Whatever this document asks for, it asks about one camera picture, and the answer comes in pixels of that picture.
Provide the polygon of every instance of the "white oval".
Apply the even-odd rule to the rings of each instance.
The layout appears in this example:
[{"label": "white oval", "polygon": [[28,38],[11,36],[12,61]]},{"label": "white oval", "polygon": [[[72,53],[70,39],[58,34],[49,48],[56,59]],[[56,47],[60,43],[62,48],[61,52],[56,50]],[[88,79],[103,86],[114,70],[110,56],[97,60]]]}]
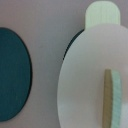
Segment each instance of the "white oval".
[{"label": "white oval", "polygon": [[105,69],[120,72],[121,127],[128,126],[128,30],[104,24],[84,31],[64,59],[57,95],[61,128],[102,128]]}]

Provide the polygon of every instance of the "oval shape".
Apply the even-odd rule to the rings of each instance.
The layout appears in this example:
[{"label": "oval shape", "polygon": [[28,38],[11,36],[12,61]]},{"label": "oval shape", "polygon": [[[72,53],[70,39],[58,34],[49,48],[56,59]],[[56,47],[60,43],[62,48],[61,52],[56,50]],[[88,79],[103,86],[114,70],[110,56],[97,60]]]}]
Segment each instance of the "oval shape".
[{"label": "oval shape", "polygon": [[32,66],[26,46],[15,32],[0,28],[0,121],[21,111],[31,83]]},{"label": "oval shape", "polygon": [[128,125],[128,29],[105,24],[81,33],[65,56],[57,94],[61,128],[102,128],[105,69],[121,74],[121,127]]}]

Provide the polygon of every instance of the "white surface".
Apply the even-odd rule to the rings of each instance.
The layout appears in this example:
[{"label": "white surface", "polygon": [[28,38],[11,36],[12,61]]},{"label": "white surface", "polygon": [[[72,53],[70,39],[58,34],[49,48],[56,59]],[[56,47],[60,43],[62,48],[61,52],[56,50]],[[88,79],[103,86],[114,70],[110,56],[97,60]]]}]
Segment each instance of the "white surface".
[{"label": "white surface", "polygon": [[128,30],[99,25],[75,40],[63,62],[57,96],[61,128],[102,128],[105,69],[121,74],[121,128],[128,126]]},{"label": "white surface", "polygon": [[[0,128],[60,128],[57,87],[64,52],[72,37],[84,28],[85,11],[93,1],[0,0],[0,26],[14,30],[23,39],[34,75],[23,110],[0,123]],[[113,2],[121,10],[122,25],[128,27],[128,0]]]}]

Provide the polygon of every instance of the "wall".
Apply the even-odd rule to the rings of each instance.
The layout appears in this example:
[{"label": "wall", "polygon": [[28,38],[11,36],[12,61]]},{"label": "wall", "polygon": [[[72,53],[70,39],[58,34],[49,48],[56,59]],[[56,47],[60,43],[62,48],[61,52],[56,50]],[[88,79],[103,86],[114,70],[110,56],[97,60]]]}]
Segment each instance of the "wall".
[{"label": "wall", "polygon": [[[63,55],[72,37],[84,28],[84,13],[95,0],[1,0],[0,27],[17,32],[27,45],[33,83],[23,110],[0,128],[60,128],[57,83]],[[113,0],[128,27],[128,0]]]}]

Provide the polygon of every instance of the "teal circle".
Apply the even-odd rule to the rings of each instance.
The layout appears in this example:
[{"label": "teal circle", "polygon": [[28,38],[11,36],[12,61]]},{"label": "teal circle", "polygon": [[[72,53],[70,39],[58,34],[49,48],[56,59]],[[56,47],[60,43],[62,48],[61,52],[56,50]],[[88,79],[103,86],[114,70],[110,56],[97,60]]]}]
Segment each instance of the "teal circle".
[{"label": "teal circle", "polygon": [[32,65],[25,44],[12,30],[0,28],[0,121],[21,111],[31,84]]}]

